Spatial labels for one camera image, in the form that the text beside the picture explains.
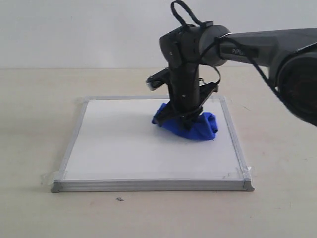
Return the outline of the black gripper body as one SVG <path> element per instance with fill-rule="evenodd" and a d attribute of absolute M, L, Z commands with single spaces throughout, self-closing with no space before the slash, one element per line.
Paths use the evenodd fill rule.
<path fill-rule="evenodd" d="M 168 66 L 169 98 L 172 110 L 177 114 L 200 114 L 208 97 L 218 90 L 217 82 L 200 85 L 198 65 L 182 64 L 178 67 Z"/>

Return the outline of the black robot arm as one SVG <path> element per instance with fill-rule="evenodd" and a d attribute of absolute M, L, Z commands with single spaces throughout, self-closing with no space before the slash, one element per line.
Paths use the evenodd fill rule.
<path fill-rule="evenodd" d="M 167 84 L 169 102 L 154 121 L 176 119 L 190 128 L 218 83 L 199 84 L 198 68 L 227 61 L 268 69 L 262 78 L 296 117 L 317 123 L 317 31 L 315 28 L 231 33 L 222 25 L 179 27 L 159 39 L 168 63 L 159 74 Z"/>

